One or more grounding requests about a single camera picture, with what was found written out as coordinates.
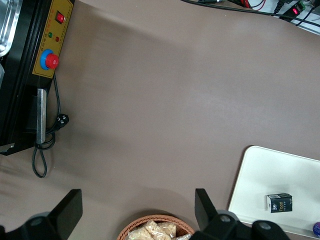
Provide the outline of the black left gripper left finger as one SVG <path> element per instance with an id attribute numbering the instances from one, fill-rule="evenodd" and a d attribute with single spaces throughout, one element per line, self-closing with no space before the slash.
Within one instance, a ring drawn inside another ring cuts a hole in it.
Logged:
<path id="1" fill-rule="evenodd" d="M 81 189 L 72 189 L 50 212 L 30 217 L 20 227 L 6 232 L 0 227 L 2 240 L 67 240 L 83 215 Z"/>

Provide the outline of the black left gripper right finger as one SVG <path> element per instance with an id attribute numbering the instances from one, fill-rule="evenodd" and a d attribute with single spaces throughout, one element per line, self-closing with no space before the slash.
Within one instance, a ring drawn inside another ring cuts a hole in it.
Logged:
<path id="1" fill-rule="evenodd" d="M 199 230 L 192 240 L 288 240 L 282 228 L 268 220 L 256 220 L 251 226 L 243 224 L 227 210 L 216 210 L 203 188 L 195 190 L 194 214 Z"/>

